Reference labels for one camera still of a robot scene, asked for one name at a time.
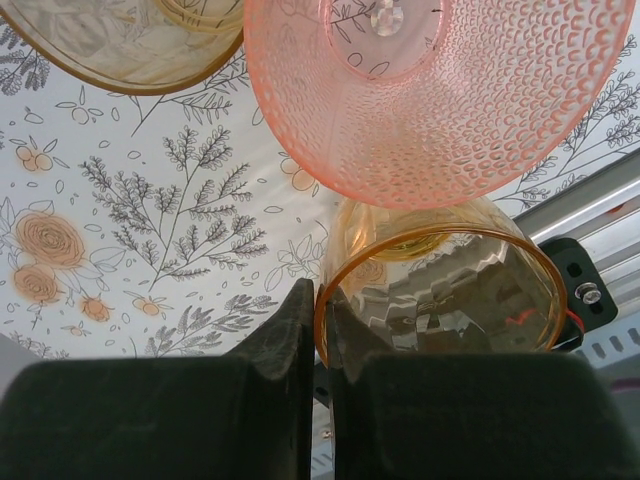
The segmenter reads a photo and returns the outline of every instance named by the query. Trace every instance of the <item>red wire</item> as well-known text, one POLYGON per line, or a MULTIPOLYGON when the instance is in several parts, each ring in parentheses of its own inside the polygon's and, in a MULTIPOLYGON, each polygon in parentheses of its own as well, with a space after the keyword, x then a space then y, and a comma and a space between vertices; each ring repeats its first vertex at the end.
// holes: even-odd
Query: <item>red wire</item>
POLYGON ((582 330, 582 333, 584 333, 584 322, 582 321, 582 319, 569 309, 567 309, 567 316, 571 318, 571 320, 576 322, 576 325, 578 325, 578 328, 582 330))
MULTIPOLYGON (((513 323, 513 324, 516 324, 516 325, 522 325, 522 324, 525 322, 525 320, 526 320, 527 318, 529 318, 529 317, 530 317, 533 313, 535 313, 535 312, 537 312, 537 310, 536 310, 536 309, 534 309, 534 308, 532 308, 532 309, 530 309, 530 310, 526 310, 526 311, 524 311, 524 312, 522 312, 522 313, 520 314, 520 316, 518 317, 518 319, 517 319, 517 320, 514 320, 512 317, 508 317, 508 318, 506 319, 506 323, 507 323, 507 324, 509 324, 509 323, 513 323)), ((571 318, 571 320, 573 320, 573 321, 576 323, 576 325, 578 325, 578 328, 579 328, 579 329, 582 331, 582 333, 584 334, 584 322, 582 321, 582 319, 581 319, 578 315, 576 315, 575 313, 573 313, 571 310, 569 310, 569 309, 567 309, 567 316, 568 316, 569 318, 571 318)))

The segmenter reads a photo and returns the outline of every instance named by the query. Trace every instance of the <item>drinking glass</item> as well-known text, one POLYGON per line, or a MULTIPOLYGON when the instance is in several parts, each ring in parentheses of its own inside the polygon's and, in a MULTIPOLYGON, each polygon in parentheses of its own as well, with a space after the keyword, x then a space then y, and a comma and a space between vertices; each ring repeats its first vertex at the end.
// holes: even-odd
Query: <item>drinking glass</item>
POLYGON ((314 178, 398 209, 485 195, 580 121, 635 0, 246 0, 251 83, 314 178))
POLYGON ((560 273, 484 197, 403 211, 345 200, 332 224, 316 316, 361 364, 373 351, 530 352, 550 349, 565 320, 560 273))
POLYGON ((239 0, 0 0, 0 14, 68 73, 115 92, 161 95, 205 80, 231 58, 243 40, 242 6, 239 0), (220 20, 199 27, 184 6, 192 4, 220 20))

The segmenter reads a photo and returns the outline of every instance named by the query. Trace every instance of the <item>leaf illustration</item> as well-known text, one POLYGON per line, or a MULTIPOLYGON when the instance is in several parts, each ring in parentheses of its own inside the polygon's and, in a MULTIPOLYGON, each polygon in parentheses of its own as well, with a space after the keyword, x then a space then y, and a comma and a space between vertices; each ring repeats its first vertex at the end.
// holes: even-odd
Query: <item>leaf illustration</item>
POLYGON ((154 357, 158 356, 158 347, 156 347, 156 342, 153 337, 149 337, 149 341, 147 342, 147 346, 144 351, 147 355, 152 355, 154 357))
POLYGON ((82 286, 76 274, 71 270, 57 270, 56 278, 58 278, 67 287, 77 293, 82 293, 82 286))
POLYGON ((22 245, 20 245, 20 243, 18 242, 18 239, 15 236, 13 236, 12 234, 10 234, 10 233, 7 233, 7 234, 2 236, 2 242, 5 245, 7 245, 7 246, 9 246, 11 248, 14 248, 16 250, 21 250, 22 249, 22 245))
POLYGON ((189 243, 189 248, 192 252, 195 252, 200 243, 198 242, 198 227, 195 225, 191 225, 187 228, 187 242, 189 243))
POLYGON ((0 247, 2 246, 2 236, 11 231, 11 225, 7 223, 7 221, 0 216, 0 247))
POLYGON ((382 62, 377 64, 375 67, 373 67, 371 70, 369 70, 369 74, 372 76, 380 76, 382 74, 384 74, 387 69, 389 68, 391 64, 389 62, 382 62))
POLYGON ((253 125, 254 127, 257 127, 263 121, 264 121, 264 116, 262 115, 262 112, 260 111, 260 107, 256 107, 256 111, 253 112, 253 117, 251 117, 251 125, 253 125))
POLYGON ((243 235, 249 231, 253 225, 255 225, 256 219, 249 217, 248 215, 236 215, 231 224, 233 233, 237 235, 243 235))
POLYGON ((56 148, 56 145, 58 144, 58 139, 56 138, 55 140, 52 140, 51 142, 49 142, 47 144, 46 147, 44 147, 44 149, 42 150, 44 153, 49 153, 51 152, 51 150, 53 150, 54 148, 56 148))
POLYGON ((109 285, 107 285, 104 280, 102 280, 101 278, 97 278, 96 279, 96 284, 98 285, 98 288, 100 290, 102 290, 103 292, 108 292, 111 289, 109 288, 109 285))
POLYGON ((9 255, 7 255, 7 260, 9 261, 9 266, 12 269, 18 270, 18 259, 14 254, 10 253, 9 255))
POLYGON ((89 280, 95 280, 97 278, 102 277, 102 272, 100 272, 100 270, 98 270, 97 267, 95 267, 94 265, 87 263, 85 265, 82 265, 80 267, 76 267, 73 270, 77 275, 83 277, 83 278, 87 278, 89 280))
POLYGON ((16 221, 16 214, 13 210, 13 205, 11 204, 11 199, 9 199, 9 197, 4 198, 4 203, 2 204, 2 207, 0 207, 0 217, 2 217, 10 227, 12 227, 16 221))
POLYGON ((287 267, 287 271, 289 272, 289 276, 292 277, 292 278, 295 277, 299 272, 301 272, 303 270, 304 270, 304 266, 303 265, 294 264, 294 265, 289 265, 287 267))
POLYGON ((165 325, 163 325, 162 327, 160 327, 158 329, 158 331, 156 332, 156 340, 158 341, 163 341, 165 340, 165 334, 167 332, 167 327, 165 325))
POLYGON ((316 260, 320 260, 323 255, 324 255, 324 251, 322 249, 322 244, 321 243, 316 243, 313 246, 313 250, 311 251, 311 256, 313 258, 315 258, 316 260))
POLYGON ((354 27, 356 27, 356 29, 358 29, 358 31, 360 31, 362 33, 365 33, 364 28, 362 27, 362 25, 360 25, 358 23, 358 21, 355 18, 352 18, 351 20, 353 21, 354 27))
POLYGON ((62 168, 69 168, 69 165, 67 165, 66 163, 64 163, 62 160, 60 160, 58 157, 53 157, 53 161, 56 162, 58 165, 60 165, 62 168))
POLYGON ((220 241, 228 232, 227 227, 224 225, 224 222, 218 219, 209 227, 206 232, 207 239, 206 241, 211 244, 215 244, 220 241))
POLYGON ((127 295, 131 295, 133 298, 144 298, 142 295, 132 292, 130 290, 123 290, 122 293, 126 293, 127 295))
POLYGON ((118 269, 116 267, 112 267, 111 265, 107 265, 106 263, 97 263, 96 268, 104 273, 113 273, 118 269))
POLYGON ((180 320, 178 321, 177 332, 179 334, 183 334, 187 332, 187 321, 189 320, 189 312, 191 311, 191 306, 187 307, 187 309, 180 316, 180 320))
POLYGON ((178 241, 173 242, 173 246, 175 248, 175 251, 178 257, 181 260, 184 260, 186 263, 188 263, 191 253, 193 251, 191 250, 191 247, 187 239, 185 237, 180 237, 178 241))
POLYGON ((280 250, 278 252, 278 261, 284 263, 293 262, 293 254, 287 250, 280 250))
POLYGON ((142 255, 142 257, 151 266, 155 265, 160 258, 160 255, 156 250, 157 247, 158 245, 153 243, 151 240, 147 240, 140 245, 140 255, 142 255))
POLYGON ((122 248, 107 247, 96 250, 89 256, 89 259, 96 266, 108 265, 115 268, 124 258, 124 254, 125 250, 122 248))
POLYGON ((32 112, 29 107, 25 107, 25 111, 27 114, 24 116, 24 121, 32 123, 34 125, 42 125, 44 123, 44 118, 42 118, 37 113, 32 112))
POLYGON ((313 278, 318 278, 320 276, 320 261, 319 260, 311 260, 307 267, 311 270, 313 274, 313 278))
POLYGON ((349 35, 347 35, 347 32, 345 32, 340 25, 338 25, 337 23, 334 23, 331 26, 336 27, 336 30, 338 30, 338 33, 342 38, 344 38, 345 42, 351 43, 351 39, 349 38, 349 35))
POLYGON ((264 280, 264 289, 267 292, 275 290, 282 281, 283 267, 276 267, 269 272, 264 280))
POLYGON ((183 282, 185 280, 191 280, 197 277, 202 277, 206 275, 211 270, 208 268, 194 268, 193 270, 182 269, 180 271, 175 271, 169 273, 169 276, 178 282, 183 282))
POLYGON ((311 234, 304 237, 296 247, 296 255, 298 258, 307 258, 311 253, 311 234))
POLYGON ((32 210, 34 212, 42 212, 47 215, 53 215, 55 213, 55 208, 51 200, 32 202, 29 204, 29 210, 32 210))

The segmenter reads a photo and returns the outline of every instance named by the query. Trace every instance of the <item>fern illustration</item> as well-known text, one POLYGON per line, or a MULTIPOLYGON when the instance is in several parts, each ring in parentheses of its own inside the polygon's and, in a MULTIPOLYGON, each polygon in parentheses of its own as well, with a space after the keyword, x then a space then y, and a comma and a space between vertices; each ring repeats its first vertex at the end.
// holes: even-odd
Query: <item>fern illustration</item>
POLYGON ((268 308, 277 305, 268 295, 251 297, 236 295, 224 305, 225 312, 213 318, 213 308, 195 310, 189 306, 180 316, 178 326, 162 326, 153 337, 149 337, 145 353, 154 357, 180 353, 185 356, 204 355, 207 350, 222 344, 223 333, 237 333, 250 328, 256 316, 268 313, 268 308))
MULTIPOLYGON (((182 92, 159 97, 146 114, 143 114, 138 98, 130 96, 130 101, 136 106, 140 115, 140 122, 131 136, 138 132, 158 107, 171 103, 182 106, 182 112, 187 121, 195 120, 200 125, 204 125, 205 122, 213 125, 223 115, 229 115, 229 108, 233 105, 228 99, 229 95, 240 88, 249 88, 249 70, 244 48, 240 48, 226 65, 200 84, 182 92)), ((109 95, 124 96, 118 93, 109 95)))
POLYGON ((24 337, 18 332, 12 332, 9 337, 22 348, 26 348, 44 360, 62 360, 69 358, 69 354, 65 350, 53 350, 47 344, 33 340, 31 337, 24 337))
POLYGON ((98 157, 80 165, 97 190, 95 201, 119 226, 113 232, 116 240, 155 272, 151 288, 165 277, 181 282, 206 275, 211 270, 201 265, 205 261, 210 267, 242 270, 249 259, 268 251, 261 243, 266 232, 256 227, 256 219, 223 203, 251 200, 243 180, 249 164, 232 168, 219 183, 209 178, 195 187, 199 171, 217 171, 231 158, 229 135, 219 126, 198 145, 198 132, 185 126, 177 139, 164 139, 166 156, 184 174, 181 186, 156 187, 136 172, 111 176, 98 157), (190 222, 179 222, 183 218, 190 222), (186 226, 182 233, 181 226, 186 226))
POLYGON ((44 87, 51 69, 49 61, 30 48, 2 17, 0 46, 6 46, 8 51, 0 55, 0 91, 3 94, 15 95, 22 88, 35 92, 44 87))

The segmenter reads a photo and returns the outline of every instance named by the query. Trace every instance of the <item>screw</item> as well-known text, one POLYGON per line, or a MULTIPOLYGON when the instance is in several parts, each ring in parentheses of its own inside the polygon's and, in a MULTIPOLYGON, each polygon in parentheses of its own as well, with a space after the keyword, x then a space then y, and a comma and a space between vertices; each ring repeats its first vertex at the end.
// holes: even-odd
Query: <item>screw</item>
POLYGON ((602 292, 598 290, 598 286, 595 283, 585 282, 576 288, 576 297, 582 300, 585 305, 593 305, 600 301, 602 292))

